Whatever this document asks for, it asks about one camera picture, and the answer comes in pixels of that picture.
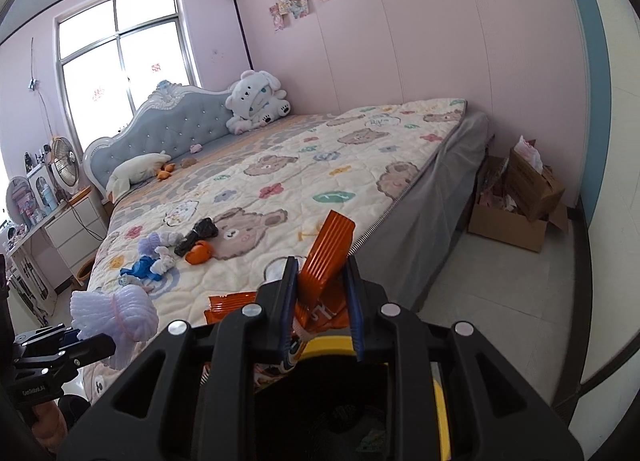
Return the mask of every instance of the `headboard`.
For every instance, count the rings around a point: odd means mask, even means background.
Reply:
[[[137,110],[129,125],[113,138],[98,138],[84,152],[84,171],[102,198],[119,164],[140,154],[166,152],[172,158],[225,136],[232,112],[225,107],[230,90],[212,92],[163,81]]]

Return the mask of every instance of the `hand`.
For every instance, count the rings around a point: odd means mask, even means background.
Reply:
[[[54,401],[41,403],[33,408],[38,418],[31,427],[33,435],[44,448],[57,452],[66,437],[66,422]]]

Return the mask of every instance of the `bear print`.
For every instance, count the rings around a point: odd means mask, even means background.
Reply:
[[[242,208],[232,208],[214,217],[218,235],[210,241],[214,250],[213,257],[226,261],[249,253],[260,244],[267,228],[286,220],[286,210],[258,214],[245,212]]]
[[[428,115],[424,115],[422,120],[425,122],[456,122],[460,120],[460,118],[462,118],[462,111],[455,109],[448,113],[429,113]]]
[[[250,165],[249,168],[245,169],[244,173],[248,176],[264,176],[286,167],[287,164],[294,164],[297,160],[292,156],[274,156],[270,154],[261,157],[257,163]]]
[[[380,192],[395,199],[417,174],[418,167],[414,164],[395,162],[386,166],[386,172],[376,181],[376,185]]]
[[[371,129],[360,129],[359,131],[353,131],[346,136],[338,139],[341,144],[369,144],[378,138],[384,138],[389,133],[380,133],[378,131],[372,131]]]
[[[341,126],[343,124],[348,124],[349,122],[353,122],[354,120],[360,120],[361,118],[364,118],[364,115],[353,116],[349,118],[337,118],[337,120],[331,120],[327,122],[326,126],[327,127]]]

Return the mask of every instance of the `patterned bed sheet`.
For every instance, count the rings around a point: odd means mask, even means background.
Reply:
[[[209,295],[254,291],[274,261],[305,257],[330,210],[355,221],[354,239],[365,234],[419,178],[465,106],[437,99],[287,117],[198,153],[193,167],[118,203],[88,289],[118,289],[119,269],[138,259],[140,237],[168,229],[186,234],[209,216],[220,230],[210,241],[214,257],[197,266],[178,259],[162,281],[145,281],[159,330],[174,319],[204,324]],[[102,364],[85,368],[89,399],[116,376]]]

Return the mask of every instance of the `cardboard box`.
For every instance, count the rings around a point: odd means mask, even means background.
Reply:
[[[487,157],[478,175],[478,186],[482,184],[485,176],[500,166],[501,162],[501,158]],[[540,251],[545,241],[548,222],[565,233],[569,231],[566,208],[562,204],[556,204],[548,220],[545,218],[529,221],[525,216],[517,213],[479,205],[481,195],[479,190],[479,188],[476,189],[475,205],[468,226],[468,232],[472,234],[484,235],[484,237],[527,250]]]
[[[550,168],[543,168],[540,174],[513,149],[509,154],[505,188],[532,222],[552,213],[564,194],[564,185]]]

